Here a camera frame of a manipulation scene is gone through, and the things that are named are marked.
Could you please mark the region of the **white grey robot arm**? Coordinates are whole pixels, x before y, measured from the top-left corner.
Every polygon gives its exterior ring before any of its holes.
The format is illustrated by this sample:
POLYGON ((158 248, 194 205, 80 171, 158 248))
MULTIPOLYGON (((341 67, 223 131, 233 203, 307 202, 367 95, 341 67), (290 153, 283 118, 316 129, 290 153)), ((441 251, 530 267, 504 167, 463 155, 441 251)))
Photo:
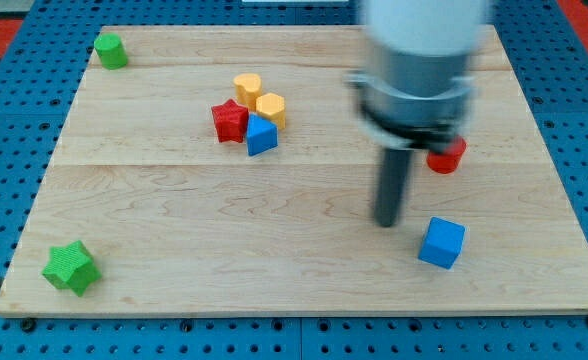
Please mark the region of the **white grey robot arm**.
POLYGON ((417 150, 445 152, 468 121, 468 76, 487 0, 365 0, 364 55, 347 78, 368 135, 382 146, 373 207, 381 227, 394 226, 417 150))

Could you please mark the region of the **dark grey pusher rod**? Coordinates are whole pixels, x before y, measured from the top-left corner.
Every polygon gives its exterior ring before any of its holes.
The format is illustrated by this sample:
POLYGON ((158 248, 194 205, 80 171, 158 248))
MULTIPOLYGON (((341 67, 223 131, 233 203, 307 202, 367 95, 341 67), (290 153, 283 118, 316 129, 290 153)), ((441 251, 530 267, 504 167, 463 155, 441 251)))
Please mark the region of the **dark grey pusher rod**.
POLYGON ((399 219, 412 158, 411 150, 385 148, 382 152, 373 208, 374 220, 381 227, 392 227, 399 219))

